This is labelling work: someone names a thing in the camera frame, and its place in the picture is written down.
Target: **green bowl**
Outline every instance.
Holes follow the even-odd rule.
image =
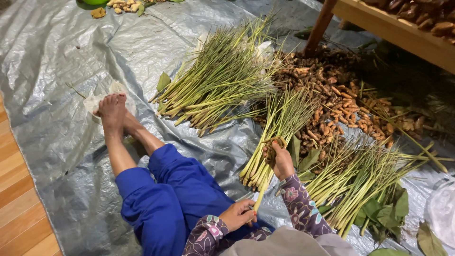
[[[89,5],[101,5],[106,3],[108,0],[84,0],[86,4]]]

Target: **person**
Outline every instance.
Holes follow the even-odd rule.
[[[254,201],[234,202],[202,164],[148,132],[126,110],[125,101],[124,93],[110,94],[94,114],[101,117],[123,199],[121,215],[133,226],[143,255],[357,255],[318,212],[286,149],[273,144],[272,168],[293,227],[275,230],[251,210]],[[124,132],[142,143],[150,156],[148,168],[133,161],[122,144]]]

